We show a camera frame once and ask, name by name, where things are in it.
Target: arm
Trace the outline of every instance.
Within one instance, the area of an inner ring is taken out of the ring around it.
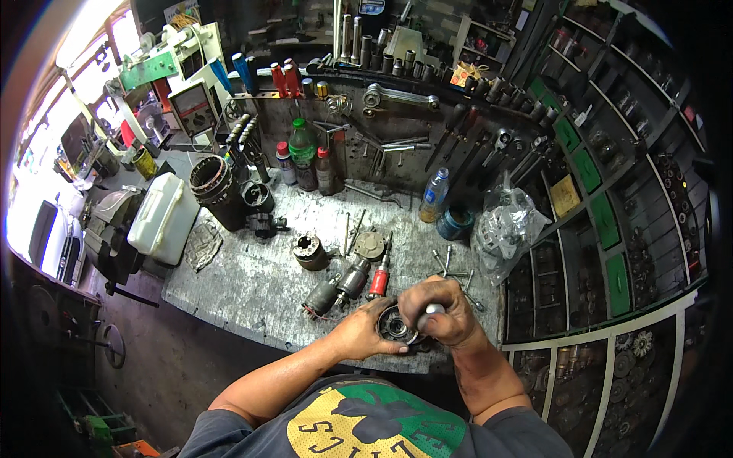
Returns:
[[[423,315],[429,303],[442,304],[446,313]],[[398,304],[408,326],[450,347],[456,382],[474,423],[510,407],[531,407],[522,382],[489,342],[457,281],[430,277],[404,291]]]
[[[406,345],[383,340],[375,330],[379,314],[394,301],[395,298],[381,298],[359,306],[326,337],[229,385],[209,410],[231,410],[257,428],[275,418],[336,363],[344,359],[363,360],[379,353],[407,352]]]

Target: white plastic container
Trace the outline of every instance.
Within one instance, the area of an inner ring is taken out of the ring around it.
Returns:
[[[168,172],[150,184],[128,233],[128,243],[166,264],[181,259],[199,203],[185,181]]]

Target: hand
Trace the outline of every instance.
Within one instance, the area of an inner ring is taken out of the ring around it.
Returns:
[[[424,314],[429,303],[439,303],[446,313]],[[449,347],[459,347],[468,338],[483,334],[460,284],[433,275],[405,290],[397,299],[399,314],[410,329],[417,329]]]
[[[381,353],[396,355],[408,352],[406,344],[382,339],[377,334],[379,315],[395,302],[397,298],[393,296],[362,304],[325,337],[341,360],[363,360]]]

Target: blue jar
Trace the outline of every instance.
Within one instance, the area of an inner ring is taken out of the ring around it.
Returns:
[[[474,227],[474,214],[464,207],[448,207],[435,223],[435,230],[446,240],[458,240]]]

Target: metal workbench top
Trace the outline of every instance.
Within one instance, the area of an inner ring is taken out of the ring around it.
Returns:
[[[302,315],[301,304],[315,284],[336,272],[344,272],[355,255],[348,259],[334,258],[327,269],[311,272],[304,270],[292,255],[291,247],[297,234],[314,231],[326,251],[341,247],[343,251],[346,212],[351,214],[350,226],[362,209],[366,215],[362,230],[374,226],[383,234],[394,231],[391,252],[388,295],[424,280],[438,270],[432,249],[445,258],[448,244],[453,246],[451,270],[476,269],[471,282],[471,293],[484,303],[486,312],[476,312],[489,339],[495,344],[499,334],[501,307],[499,288],[492,288],[488,280],[478,274],[478,262],[471,255],[467,243],[448,242],[417,217],[419,199],[404,194],[392,195],[403,208],[394,203],[379,202],[354,191],[345,190],[333,196],[321,196],[317,191],[305,192],[297,186],[286,186],[279,170],[270,170],[273,179],[268,186],[275,197],[273,214],[285,216],[290,232],[261,240],[247,229],[228,232],[208,210],[202,208],[196,224],[212,220],[224,241],[213,261],[198,273],[181,262],[168,274],[162,298],[172,305],[219,328],[247,339],[294,352],[324,336],[336,325],[326,320],[310,320]],[[370,188],[369,183],[357,185]],[[377,263],[372,263],[369,283]],[[326,315],[338,319],[357,305],[365,302],[364,295],[353,300],[344,311],[331,309]],[[448,352],[436,344],[429,352],[416,355],[378,355],[365,361],[348,364],[393,372],[428,373],[451,370]]]

